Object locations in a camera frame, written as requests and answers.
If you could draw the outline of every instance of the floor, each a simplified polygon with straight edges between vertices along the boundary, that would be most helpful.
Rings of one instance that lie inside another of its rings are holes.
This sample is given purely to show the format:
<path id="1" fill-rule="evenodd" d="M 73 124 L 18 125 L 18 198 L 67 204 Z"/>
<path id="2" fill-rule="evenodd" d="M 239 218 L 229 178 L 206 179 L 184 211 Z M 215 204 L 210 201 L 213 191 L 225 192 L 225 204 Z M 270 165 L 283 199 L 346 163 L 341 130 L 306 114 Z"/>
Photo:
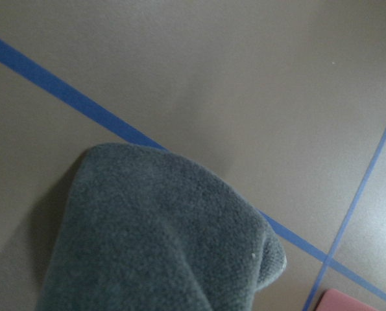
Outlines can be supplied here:
<path id="1" fill-rule="evenodd" d="M 0 310 L 32 310 L 79 156 L 124 141 L 269 217 L 254 311 L 386 311 L 386 1 L 0 1 Z"/>

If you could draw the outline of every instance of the red object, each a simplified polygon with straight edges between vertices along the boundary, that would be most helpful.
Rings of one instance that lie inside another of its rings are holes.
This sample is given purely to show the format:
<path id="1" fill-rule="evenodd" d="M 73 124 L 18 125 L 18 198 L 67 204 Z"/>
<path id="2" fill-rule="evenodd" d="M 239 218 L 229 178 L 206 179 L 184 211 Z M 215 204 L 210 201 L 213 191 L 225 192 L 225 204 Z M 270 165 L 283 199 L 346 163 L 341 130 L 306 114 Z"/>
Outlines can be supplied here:
<path id="1" fill-rule="evenodd" d="M 375 308 L 343 294 L 338 290 L 327 290 L 315 311 L 377 311 Z"/>

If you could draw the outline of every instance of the blue grout line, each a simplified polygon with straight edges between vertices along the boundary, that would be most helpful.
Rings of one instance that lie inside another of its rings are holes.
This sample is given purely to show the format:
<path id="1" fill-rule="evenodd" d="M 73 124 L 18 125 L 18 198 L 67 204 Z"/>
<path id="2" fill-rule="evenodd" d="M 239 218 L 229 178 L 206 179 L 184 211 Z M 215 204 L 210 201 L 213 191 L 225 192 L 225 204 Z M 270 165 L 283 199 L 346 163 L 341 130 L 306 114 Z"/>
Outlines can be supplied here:
<path id="1" fill-rule="evenodd" d="M 374 169 L 374 167 L 376 165 L 376 162 L 377 162 L 377 160 L 378 160 L 378 158 L 379 158 L 379 156 L 381 154 L 381 151 L 383 149 L 383 146 L 384 146 L 385 142 L 386 142 L 386 128 L 385 128 L 385 131 L 384 131 L 383 135 L 381 136 L 379 145 L 378 145 L 376 151 L 374 152 L 373 158 L 371 159 L 370 164 L 368 165 L 368 167 L 366 169 L 366 172 L 365 172 L 365 174 L 363 176 L 363 179 L 361 180 L 361 183 L 360 183 L 360 185 L 359 185 L 359 187 L 357 189 L 356 195 L 354 196 L 354 199 L 353 199 L 353 201 L 350 204 L 350 207 L 349 207 L 349 209 L 347 211 L 347 214 L 344 217 L 344 220 L 343 220 L 343 222 L 341 224 L 341 227 L 340 227 L 340 229 L 339 229 L 339 231 L 338 231 L 338 233 L 337 233 L 337 235 L 336 235 L 336 237 L 335 237 L 335 239 L 333 241 L 333 244 L 332 244 L 332 246 L 330 248 L 330 252 L 327 254 L 327 257 L 326 257 L 325 261 L 322 263 L 322 266 L 321 266 L 321 269 L 320 269 L 319 274 L 317 276 L 317 279 L 315 280 L 314 285 L 313 285 L 313 287 L 312 287 L 312 289 L 311 289 L 311 291 L 310 291 L 310 293 L 308 295 L 308 298 L 307 298 L 307 300 L 305 302 L 305 305 L 304 305 L 304 307 L 302 309 L 303 311 L 308 311 L 308 308 L 311 305 L 312 300 L 313 300 L 315 294 L 317 293 L 317 291 L 319 289 L 320 283 L 322 282 L 322 279 L 325 276 L 325 273 L 326 273 L 326 271 L 328 269 L 328 266 L 332 262 L 332 259 L 333 259 L 334 255 L 335 255 L 335 252 L 337 251 L 337 248 L 338 248 L 338 246 L 340 244 L 340 241 L 341 241 L 341 239 L 342 239 L 342 237 L 344 235 L 344 232 L 345 232 L 345 230 L 347 228 L 347 225 L 348 225 L 351 217 L 353 216 L 353 213 L 354 213 L 354 211 L 355 211 L 355 209 L 357 207 L 359 199 L 360 199 L 360 197 L 361 197 L 361 195 L 362 195 L 362 193 L 363 193 L 363 191 L 365 189 L 365 186 L 367 184 L 367 181 L 368 181 L 368 179 L 369 179 L 369 177 L 370 177 L 370 175 L 371 175 L 371 173 L 372 173 L 372 171 L 373 171 L 373 169 Z"/>
<path id="2" fill-rule="evenodd" d="M 0 62 L 129 143 L 165 149 L 1 40 Z"/>
<path id="3" fill-rule="evenodd" d="M 383 292 L 379 288 L 375 287 L 373 284 L 369 283 L 364 278 L 355 274 L 352 270 L 348 269 L 346 266 L 343 266 L 338 261 L 336 261 L 334 259 L 331 260 L 330 267 L 332 269 L 334 269 L 335 271 L 341 273 L 345 277 L 349 278 L 351 281 L 362 286 L 363 288 L 368 290 L 370 293 L 373 293 L 374 295 L 378 296 L 380 299 L 386 301 L 386 293 L 385 292 Z"/>
<path id="4" fill-rule="evenodd" d="M 159 145 L 146 135 L 142 134 L 140 131 L 126 123 L 124 120 L 116 117 L 114 114 L 104 109 L 102 106 L 98 105 L 86 95 L 83 95 L 75 88 L 66 84 L 64 81 L 62 81 L 43 67 L 39 66 L 26 56 L 22 55 L 20 52 L 13 49 L 11 46 L 7 45 L 2 40 L 0 40 L 0 62 L 6 65 L 7 67 L 11 68 L 13 71 L 18 73 L 22 77 L 41 87 L 46 92 L 52 94 L 56 98 L 68 104 L 69 106 L 75 108 L 77 111 L 89 117 L 91 120 L 104 126 L 106 129 L 120 136 L 124 140 L 128 141 L 129 143 L 165 149 L 163 146 Z M 383 147 L 381 142 L 379 144 L 379 147 L 380 150 Z M 304 240 L 282 224 L 279 224 L 277 221 L 273 220 L 265 213 L 260 213 L 264 217 L 266 217 L 267 221 L 275 230 L 276 234 L 283 237 L 290 243 L 294 244 L 296 247 L 308 253 L 309 255 L 315 257 L 319 261 L 324 263 L 326 262 L 330 254 L 325 254 L 323 251 L 317 249 L 314 245 L 310 244 L 308 241 Z M 330 259 L 328 262 L 329 263 L 327 264 L 327 266 L 332 267 L 339 273 L 347 276 L 349 279 L 353 280 L 354 282 L 358 283 L 362 287 L 366 288 L 370 292 L 374 293 L 375 295 L 386 301 L 386 294 L 384 292 L 371 285 L 369 282 L 362 279 L 360 276 L 356 275 L 354 272 L 344 267 L 342 264 L 339 264 L 337 261 Z"/>

